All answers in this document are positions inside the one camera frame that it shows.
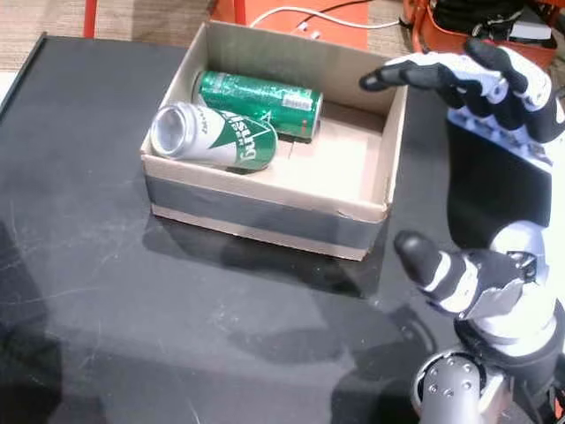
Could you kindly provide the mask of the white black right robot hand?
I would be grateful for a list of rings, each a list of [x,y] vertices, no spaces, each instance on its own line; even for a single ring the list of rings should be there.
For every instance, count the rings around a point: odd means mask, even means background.
[[[363,75],[446,104],[446,213],[455,247],[404,230],[395,252],[429,304],[494,350],[526,356],[561,341],[564,110],[549,75],[515,50],[468,39],[462,53],[412,53]]]

